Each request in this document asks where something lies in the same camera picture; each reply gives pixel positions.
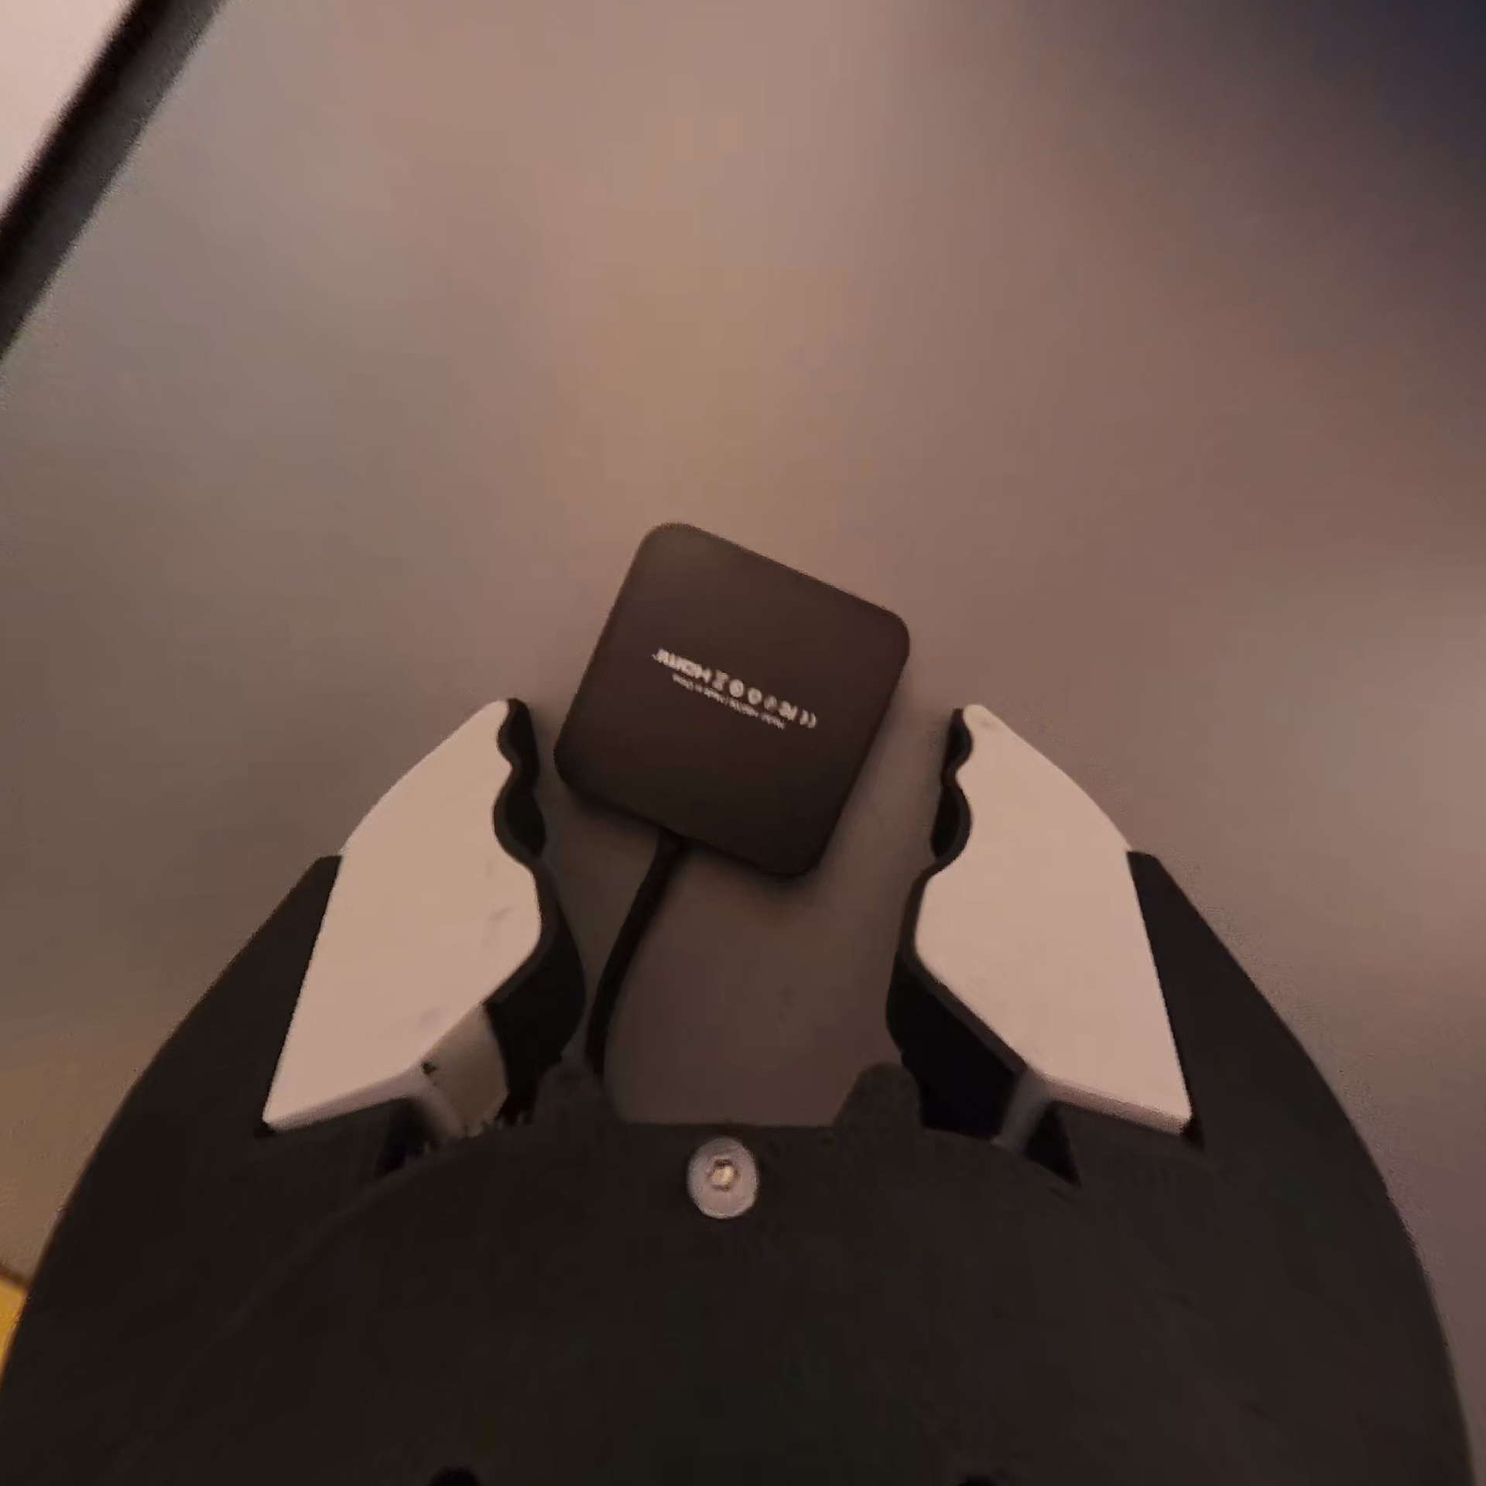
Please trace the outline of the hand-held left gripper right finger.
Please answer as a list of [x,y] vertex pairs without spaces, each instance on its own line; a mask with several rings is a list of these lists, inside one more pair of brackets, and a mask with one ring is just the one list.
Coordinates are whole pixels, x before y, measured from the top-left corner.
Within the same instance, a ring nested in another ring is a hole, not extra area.
[[887,1028],[922,1124],[1032,1147],[1057,1110],[1165,1138],[1195,1119],[1120,828],[982,705],[947,733]]

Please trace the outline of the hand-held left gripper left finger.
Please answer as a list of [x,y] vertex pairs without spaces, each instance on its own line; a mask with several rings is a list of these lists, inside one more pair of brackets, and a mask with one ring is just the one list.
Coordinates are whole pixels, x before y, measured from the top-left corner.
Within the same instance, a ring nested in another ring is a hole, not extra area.
[[404,1103],[430,1138],[528,1119],[584,1014],[521,699],[476,712],[351,832],[266,1097],[273,1133]]

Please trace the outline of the black square hdmi adapter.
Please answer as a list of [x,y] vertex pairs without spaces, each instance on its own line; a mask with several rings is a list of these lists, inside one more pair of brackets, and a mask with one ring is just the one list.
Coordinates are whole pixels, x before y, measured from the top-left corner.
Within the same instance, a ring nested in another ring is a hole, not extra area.
[[554,745],[577,795],[782,880],[823,860],[901,618],[694,526],[641,542]]

